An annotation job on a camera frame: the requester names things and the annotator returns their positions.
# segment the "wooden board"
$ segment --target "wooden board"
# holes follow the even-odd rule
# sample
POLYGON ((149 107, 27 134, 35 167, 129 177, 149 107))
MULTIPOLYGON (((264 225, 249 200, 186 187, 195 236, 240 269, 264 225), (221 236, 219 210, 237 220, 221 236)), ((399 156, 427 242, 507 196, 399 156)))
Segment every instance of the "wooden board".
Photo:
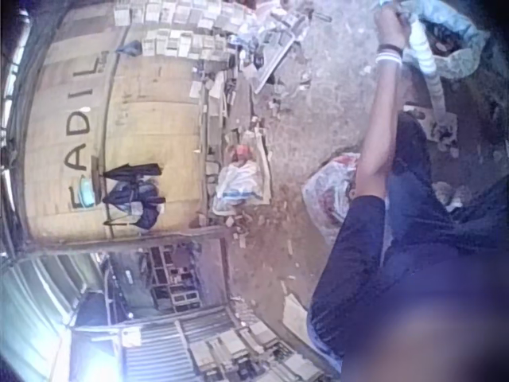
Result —
MULTIPOLYGON (((167 203, 154 232, 187 228, 200 206, 198 104, 188 97, 192 61, 119 57, 146 27, 115 27, 112 4, 70 11, 41 69, 25 142, 25 203, 39 242, 105 240, 106 207, 80 205, 91 157, 111 170, 155 162, 167 203)), ((115 183, 109 181, 107 190, 115 183)), ((111 216, 122 213, 112 209, 111 216)), ((114 227, 114 236, 139 228, 114 227)))

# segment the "dirt floor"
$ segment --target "dirt floor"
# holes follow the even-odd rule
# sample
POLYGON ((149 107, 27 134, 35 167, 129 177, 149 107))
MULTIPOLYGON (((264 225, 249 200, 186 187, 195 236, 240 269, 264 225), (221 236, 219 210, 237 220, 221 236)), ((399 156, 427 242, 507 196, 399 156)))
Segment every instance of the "dirt floor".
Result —
MULTIPOLYGON (((313 20, 302 43, 305 59, 290 54, 276 71, 276 79, 292 89, 282 100, 281 112, 273 117, 267 107, 274 92, 280 91, 274 86, 266 85, 254 98, 254 112, 266 119, 273 201, 270 206, 247 209, 253 217, 247 248, 235 241, 228 248, 232 293, 242 296, 257 315, 300 348, 301 343, 282 325, 281 281, 307 307, 330 249, 309 219, 301 187, 329 158, 360 144, 375 90, 378 44, 373 0, 317 0, 315 5, 332 22, 313 20), (310 87, 293 92, 293 83, 306 76, 311 78, 310 87)), ((488 109, 480 105, 482 75, 445 83, 448 111, 458 114, 460 158, 454 160, 429 146, 434 180, 468 185, 474 193, 507 173, 507 156, 500 160, 493 155, 495 149, 503 153, 503 147, 494 146, 482 134, 490 123, 488 109)), ((416 70, 404 70, 400 92, 405 102, 429 106, 416 70)))

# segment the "wristband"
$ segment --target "wristband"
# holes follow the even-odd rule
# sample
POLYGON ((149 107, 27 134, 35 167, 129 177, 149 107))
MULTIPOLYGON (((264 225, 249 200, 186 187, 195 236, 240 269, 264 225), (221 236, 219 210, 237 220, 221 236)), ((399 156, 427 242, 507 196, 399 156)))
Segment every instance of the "wristband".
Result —
POLYGON ((392 53, 392 52, 379 53, 375 58, 375 63, 378 64, 380 61, 383 61, 383 60, 397 62, 399 64, 399 66, 402 65, 402 59, 396 53, 392 53))
POLYGON ((398 48, 396 45, 392 45, 392 44, 380 44, 379 48, 377 50, 377 53, 381 53, 384 50, 393 50, 393 51, 395 51, 399 55, 400 58, 403 58, 403 49, 398 48))

